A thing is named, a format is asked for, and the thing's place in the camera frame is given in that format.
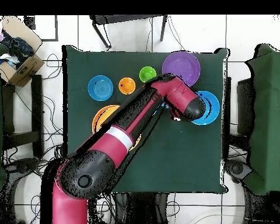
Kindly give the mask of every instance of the yellow bowl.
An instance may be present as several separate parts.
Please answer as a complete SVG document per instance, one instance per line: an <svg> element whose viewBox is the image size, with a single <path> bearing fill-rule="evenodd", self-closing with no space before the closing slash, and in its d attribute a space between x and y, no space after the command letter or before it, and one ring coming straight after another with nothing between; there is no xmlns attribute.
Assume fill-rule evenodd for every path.
<svg viewBox="0 0 280 224"><path fill-rule="evenodd" d="M102 124L108 119L108 117L111 116L118 108L119 105L110 105L110 106L103 107L101 110L99 110L92 121L92 133L97 132L101 128ZM131 147L129 151L131 151L137 146L140 139L141 139L141 135L136 140L135 145Z"/></svg>

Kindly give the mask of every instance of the purple bowl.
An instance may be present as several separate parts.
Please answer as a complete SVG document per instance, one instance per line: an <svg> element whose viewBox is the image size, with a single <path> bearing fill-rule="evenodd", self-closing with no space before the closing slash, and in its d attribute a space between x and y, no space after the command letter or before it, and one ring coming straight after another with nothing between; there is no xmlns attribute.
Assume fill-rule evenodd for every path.
<svg viewBox="0 0 280 224"><path fill-rule="evenodd" d="M179 76L186 85L192 86L200 76L200 64L191 53L178 51L165 59L162 73L172 73Z"/></svg>

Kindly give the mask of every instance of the chair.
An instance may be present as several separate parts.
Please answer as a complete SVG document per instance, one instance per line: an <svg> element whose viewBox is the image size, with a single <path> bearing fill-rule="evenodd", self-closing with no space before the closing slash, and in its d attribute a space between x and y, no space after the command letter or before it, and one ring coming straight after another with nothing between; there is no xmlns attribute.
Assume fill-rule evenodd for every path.
<svg viewBox="0 0 280 224"><path fill-rule="evenodd" d="M92 20L92 26L95 29L96 33L99 35L100 39L106 46L106 48L111 48L111 45L108 45L106 40L104 39L103 35L101 34L100 30L97 28L97 25L105 25L110 23L117 23L117 22L126 22L128 20L138 20L138 19L145 19L145 18L153 18L157 16L163 16L163 23L162 23L162 31L160 41L163 41L164 38L164 31L166 25L166 19L168 15L89 15L90 19Z"/></svg>

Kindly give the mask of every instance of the white tile floor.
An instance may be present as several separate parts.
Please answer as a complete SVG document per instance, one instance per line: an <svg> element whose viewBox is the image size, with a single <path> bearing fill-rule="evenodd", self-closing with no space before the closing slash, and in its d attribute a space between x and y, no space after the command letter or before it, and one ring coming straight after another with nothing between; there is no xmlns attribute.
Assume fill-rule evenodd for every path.
<svg viewBox="0 0 280 224"><path fill-rule="evenodd" d="M58 41L44 41L38 49L37 55L42 60L48 61L38 72L43 78L48 77L61 66L61 46L73 45L83 51L105 51L105 47L93 30L92 22L88 16L58 16ZM280 16L273 15L172 15L172 21L177 30L184 48L192 52L212 53L217 48L230 49L230 57L227 63L228 76L232 77L231 92L231 123L237 123L237 82L250 77L250 71L243 61L252 58L257 44L270 43L280 49ZM180 49L180 45L173 38L170 27L167 24L164 40L159 41L162 17L153 20L153 52L171 52ZM151 25L148 19L131 22L108 24L106 26L108 37L112 44L111 51L145 51ZM55 38L54 16L36 16L36 31L42 39ZM148 51L151 51L151 35L148 41ZM24 88L16 88L16 91L31 107L30 85ZM58 128L62 128L62 72L54 79L45 80L43 83L45 96L53 99L55 103L54 122ZM53 103L48 99L44 102L53 109ZM29 131L31 115L17 95L15 95L15 127L16 131ZM44 105L44 125L48 130L45 133L54 132L50 121L50 111ZM236 126L230 126L231 132L236 133ZM62 143L61 135L53 135L55 144ZM52 141L45 142L45 149L52 146ZM53 156L49 152L46 159ZM16 158L33 157L32 146L19 147ZM24 219L27 224L34 218L31 209L31 200L40 193L41 180L35 174L31 174L20 181L16 190L16 214L19 219ZM241 185L235 184L225 174L224 184L228 187L228 193L216 194L177 194L176 202L180 210L175 216L169 216L170 224L241 224L244 215L244 196ZM174 194L169 195L172 201ZM33 210L38 209L39 200L34 198ZM174 206L168 206L168 215L174 213ZM109 221L108 213L104 219Z"/></svg>

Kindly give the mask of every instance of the blue plate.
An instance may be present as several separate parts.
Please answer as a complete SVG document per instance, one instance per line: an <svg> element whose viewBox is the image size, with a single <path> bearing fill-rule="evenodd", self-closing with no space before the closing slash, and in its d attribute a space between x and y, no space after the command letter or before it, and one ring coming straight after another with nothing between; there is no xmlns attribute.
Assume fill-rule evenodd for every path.
<svg viewBox="0 0 280 224"><path fill-rule="evenodd" d="M207 125L214 122L220 112L219 100L208 91L198 91L196 94L204 101L206 110L201 118L192 121L192 123L197 125Z"/></svg>
<svg viewBox="0 0 280 224"><path fill-rule="evenodd" d="M95 76L88 83L88 94L94 100L103 102L111 97L113 93L112 81L102 75Z"/></svg>

